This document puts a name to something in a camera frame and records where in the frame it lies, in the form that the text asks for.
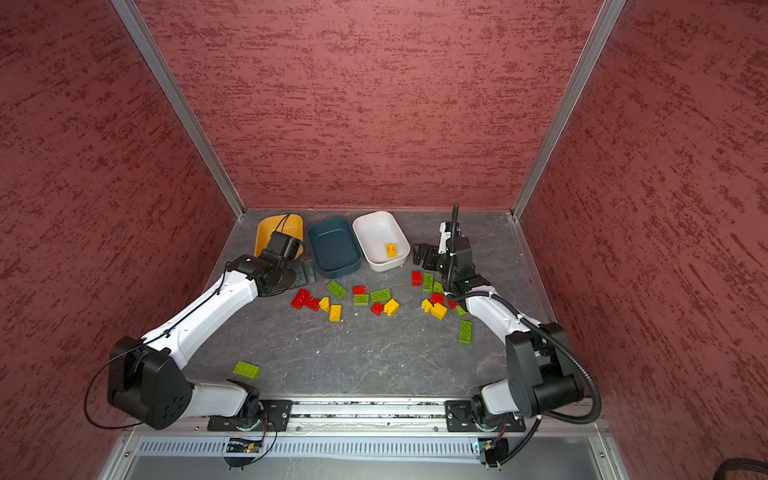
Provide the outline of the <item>red brick cluster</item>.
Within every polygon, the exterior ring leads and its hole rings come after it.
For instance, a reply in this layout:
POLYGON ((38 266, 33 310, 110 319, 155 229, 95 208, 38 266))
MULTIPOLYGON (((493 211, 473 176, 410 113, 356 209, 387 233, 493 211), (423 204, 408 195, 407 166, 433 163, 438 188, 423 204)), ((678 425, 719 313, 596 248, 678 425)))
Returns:
POLYGON ((312 311, 317 312, 320 310, 320 301, 313 297, 306 299, 305 305, 312 311))

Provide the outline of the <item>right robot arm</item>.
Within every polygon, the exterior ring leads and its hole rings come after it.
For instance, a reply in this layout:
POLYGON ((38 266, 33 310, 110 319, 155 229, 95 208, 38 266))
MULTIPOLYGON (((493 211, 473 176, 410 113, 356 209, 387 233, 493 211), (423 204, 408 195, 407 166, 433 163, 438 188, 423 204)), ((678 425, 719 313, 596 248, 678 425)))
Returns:
POLYGON ((412 246, 413 263, 439 274, 446 299, 480 320, 505 347, 507 377, 482 386, 472 398, 475 422, 492 426, 511 414, 576 425, 597 421, 597 383, 571 351, 565 330, 524 313, 477 273, 471 242, 457 220, 442 223, 440 234, 437 245, 412 246))

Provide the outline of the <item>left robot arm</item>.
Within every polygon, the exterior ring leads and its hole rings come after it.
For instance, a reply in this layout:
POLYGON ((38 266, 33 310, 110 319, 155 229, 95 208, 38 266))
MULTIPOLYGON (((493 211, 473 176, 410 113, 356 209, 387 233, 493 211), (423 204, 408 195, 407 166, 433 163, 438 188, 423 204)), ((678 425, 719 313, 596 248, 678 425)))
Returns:
POLYGON ((296 237, 272 233, 259 255, 227 262, 219 279, 170 320, 138 339, 116 342, 108 362, 108 403, 155 430, 197 417, 223 419, 240 431, 266 429, 256 389, 237 380, 193 383, 183 370, 242 307, 294 286, 302 245, 296 237))

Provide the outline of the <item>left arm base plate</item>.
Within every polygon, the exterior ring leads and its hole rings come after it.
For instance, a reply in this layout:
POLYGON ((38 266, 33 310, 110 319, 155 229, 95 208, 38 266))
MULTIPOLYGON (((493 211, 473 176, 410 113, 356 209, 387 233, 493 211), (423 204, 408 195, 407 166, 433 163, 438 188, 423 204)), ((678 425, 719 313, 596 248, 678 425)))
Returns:
POLYGON ((250 402, 234 417, 212 416, 208 420, 210 432, 256 434, 264 429, 284 432, 291 416, 293 401, 266 399, 250 402))

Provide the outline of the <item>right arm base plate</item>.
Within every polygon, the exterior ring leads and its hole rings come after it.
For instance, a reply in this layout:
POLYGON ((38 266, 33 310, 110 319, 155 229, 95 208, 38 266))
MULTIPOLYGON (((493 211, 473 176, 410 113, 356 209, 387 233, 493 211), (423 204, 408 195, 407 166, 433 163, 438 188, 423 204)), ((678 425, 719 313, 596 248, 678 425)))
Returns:
POLYGON ((492 414, 479 398, 447 400, 444 403, 446 424, 449 432, 505 432, 522 433, 524 420, 513 413, 492 414))

